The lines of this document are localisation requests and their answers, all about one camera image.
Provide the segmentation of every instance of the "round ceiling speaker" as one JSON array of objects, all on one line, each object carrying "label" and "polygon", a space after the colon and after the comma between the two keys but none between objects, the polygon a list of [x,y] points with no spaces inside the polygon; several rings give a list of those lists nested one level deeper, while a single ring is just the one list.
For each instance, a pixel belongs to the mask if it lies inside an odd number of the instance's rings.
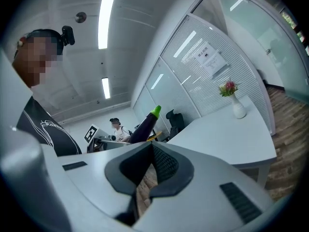
[{"label": "round ceiling speaker", "polygon": [[86,21],[86,19],[87,19],[87,15],[85,12],[79,12],[75,16],[75,21],[77,23],[83,23],[84,21]]}]

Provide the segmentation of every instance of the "wooden floor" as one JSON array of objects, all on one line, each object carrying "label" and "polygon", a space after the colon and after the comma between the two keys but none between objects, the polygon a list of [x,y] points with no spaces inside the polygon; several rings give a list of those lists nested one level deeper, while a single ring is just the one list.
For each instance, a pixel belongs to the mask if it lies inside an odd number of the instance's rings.
[{"label": "wooden floor", "polygon": [[[276,201],[290,194],[299,179],[309,149],[309,106],[285,96],[284,92],[267,88],[275,117],[276,135],[272,137],[277,160],[271,165],[266,190]],[[243,171],[257,178],[257,169]],[[137,188],[140,216],[150,205],[150,189],[157,185],[155,169],[151,165]]]}]

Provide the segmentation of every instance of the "person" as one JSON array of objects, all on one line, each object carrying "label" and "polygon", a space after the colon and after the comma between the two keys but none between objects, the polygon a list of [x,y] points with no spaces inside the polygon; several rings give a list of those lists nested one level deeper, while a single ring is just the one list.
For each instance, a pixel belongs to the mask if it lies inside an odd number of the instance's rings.
[{"label": "person", "polygon": [[131,138],[132,132],[129,131],[126,127],[121,126],[121,123],[117,118],[111,118],[110,122],[112,123],[112,127],[115,128],[114,135],[116,137],[116,141],[128,142]]},{"label": "person", "polygon": [[[12,66],[29,88],[40,84],[40,74],[45,73],[52,61],[62,54],[66,40],[54,30],[38,29],[18,41]],[[74,139],[33,97],[26,104],[17,128],[30,133],[41,144],[53,147],[57,156],[81,154]]]}]

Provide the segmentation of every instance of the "white vase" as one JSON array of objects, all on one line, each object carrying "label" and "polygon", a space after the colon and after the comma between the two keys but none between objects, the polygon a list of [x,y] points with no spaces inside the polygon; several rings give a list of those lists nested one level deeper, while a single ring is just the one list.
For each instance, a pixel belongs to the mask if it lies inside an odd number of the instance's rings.
[{"label": "white vase", "polygon": [[233,111],[236,118],[243,118],[246,116],[247,112],[245,107],[239,102],[235,94],[229,96],[232,101]]}]

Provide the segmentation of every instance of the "ear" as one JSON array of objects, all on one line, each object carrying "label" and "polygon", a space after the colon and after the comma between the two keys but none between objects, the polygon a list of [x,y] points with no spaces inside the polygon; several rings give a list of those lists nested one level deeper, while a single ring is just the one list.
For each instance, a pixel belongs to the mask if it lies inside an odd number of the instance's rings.
[{"label": "ear", "polygon": [[26,37],[21,37],[17,42],[17,49],[21,48],[26,43],[26,41],[27,41]]}]

